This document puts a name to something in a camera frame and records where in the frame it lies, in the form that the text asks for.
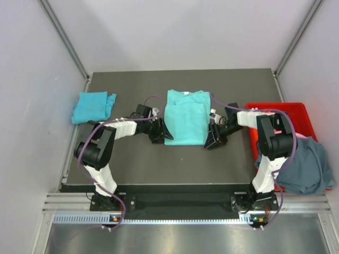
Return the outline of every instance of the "table surface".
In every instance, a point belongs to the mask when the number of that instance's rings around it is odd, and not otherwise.
[[[149,95],[149,106],[165,106],[167,91],[213,92],[228,104],[244,107],[249,102],[279,102],[270,69],[171,70],[95,72],[88,92],[116,93],[111,118],[128,116]],[[224,108],[211,102],[220,115]],[[115,141],[109,163],[118,184],[232,184],[249,183],[255,176],[248,129],[229,136],[222,148],[208,151],[203,146],[151,144],[147,135]],[[73,158],[67,184],[91,184],[77,169]]]

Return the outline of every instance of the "red bin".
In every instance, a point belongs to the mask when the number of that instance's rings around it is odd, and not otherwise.
[[[317,141],[317,137],[314,133],[312,124],[309,120],[307,111],[303,103],[300,102],[275,102],[275,103],[247,103],[246,108],[258,108],[259,110],[265,108],[276,108],[277,110],[282,110],[288,113],[293,126],[295,127],[295,131],[300,133],[306,137],[313,137],[315,141]],[[249,128],[249,137],[251,139],[251,149],[253,153],[254,161],[258,158],[258,132],[256,129]]]

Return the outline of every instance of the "metal floor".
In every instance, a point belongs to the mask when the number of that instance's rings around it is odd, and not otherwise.
[[[53,225],[45,254],[90,253],[329,253],[317,214],[281,214],[265,231],[240,225],[123,225],[112,233],[88,225]]]

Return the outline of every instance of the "white wall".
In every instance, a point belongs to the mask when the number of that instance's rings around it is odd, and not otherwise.
[[[85,82],[37,0],[0,2],[0,250],[29,253]]]
[[[281,74],[288,101],[306,105],[339,183],[339,1],[326,0]],[[339,225],[339,188],[327,192]]]
[[[275,69],[313,0],[50,0],[87,71]]]

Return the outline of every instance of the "clothing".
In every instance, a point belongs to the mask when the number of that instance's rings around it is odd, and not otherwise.
[[[174,140],[165,139],[165,145],[204,145],[208,135],[210,109],[211,99],[208,92],[169,90],[165,123]]]
[[[259,167],[261,153],[255,162]],[[298,139],[298,148],[290,166],[278,174],[277,182],[287,193],[320,194],[334,188],[332,170],[326,160],[324,147],[312,137]]]
[[[116,97],[116,94],[108,96],[107,92],[81,92],[79,102],[73,111],[72,123],[86,123],[89,120],[106,121],[111,116]]]

